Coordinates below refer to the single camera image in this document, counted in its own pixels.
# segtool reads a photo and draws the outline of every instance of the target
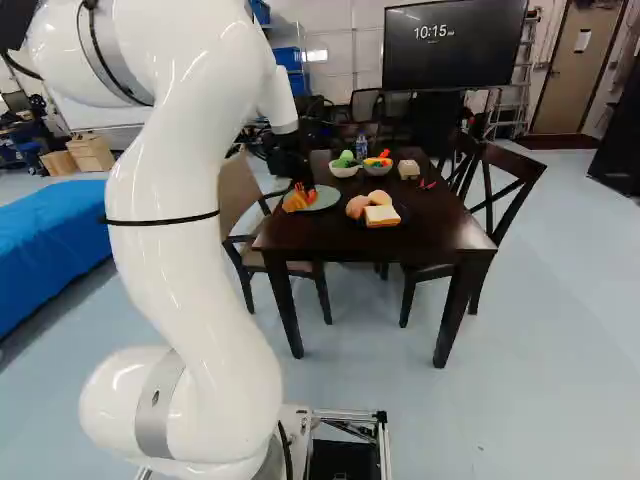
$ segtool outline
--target green plate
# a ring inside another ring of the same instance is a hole
[[[318,198],[313,205],[309,205],[307,208],[303,208],[302,210],[296,210],[294,213],[319,212],[321,210],[326,210],[338,203],[340,201],[340,197],[342,197],[339,190],[330,187],[329,185],[316,185],[316,191],[318,192]],[[284,196],[284,201],[286,202],[289,200],[291,195],[294,193],[295,190],[291,190],[287,193]]]

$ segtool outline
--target black stripe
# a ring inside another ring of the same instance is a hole
[[[107,65],[107,61],[104,59],[104,56],[102,55],[102,50],[100,50],[100,45],[98,43],[98,37],[96,36],[95,10],[94,9],[90,9],[89,10],[89,32],[91,33],[91,42],[93,43],[93,48],[96,51],[96,55],[98,56],[98,60],[100,61],[100,63],[102,64],[102,67],[105,70],[105,72],[107,73],[107,75],[109,76],[111,81],[115,84],[115,86],[118,88],[118,90],[120,90],[124,95],[127,96],[127,98],[129,98],[133,102],[137,103],[138,105],[142,105],[142,106],[145,106],[145,107],[152,107],[153,105],[149,105],[148,103],[145,103],[145,102],[143,102],[141,100],[138,100],[131,90],[129,90],[128,88],[122,86],[120,84],[120,82],[118,81],[118,79],[115,77],[115,75],[109,69],[109,65]]]
[[[170,218],[167,220],[111,220],[105,216],[100,219],[100,223],[113,225],[114,227],[158,227],[161,225],[178,225],[180,223],[197,222],[199,220],[217,217],[218,215],[220,215],[220,210],[203,213],[202,215],[195,215],[193,217]]]

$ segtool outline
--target blue bin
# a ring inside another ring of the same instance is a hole
[[[273,56],[276,57],[276,63],[289,72],[302,70],[302,53],[298,47],[274,48]]]
[[[250,0],[253,14],[258,19],[260,25],[269,25],[271,23],[271,7],[262,0]]]
[[[311,95],[311,77],[308,73],[290,73],[289,82],[294,97]]]

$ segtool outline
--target cardboard box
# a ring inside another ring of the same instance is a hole
[[[78,166],[68,151],[52,152],[42,155],[40,160],[52,177],[71,175],[78,171]]]
[[[108,172],[116,163],[109,145],[99,135],[77,136],[67,142],[67,148],[83,172]]]

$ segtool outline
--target green fruit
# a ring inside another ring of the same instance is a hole
[[[340,160],[350,161],[353,160],[353,152],[351,150],[343,150],[340,154]]]

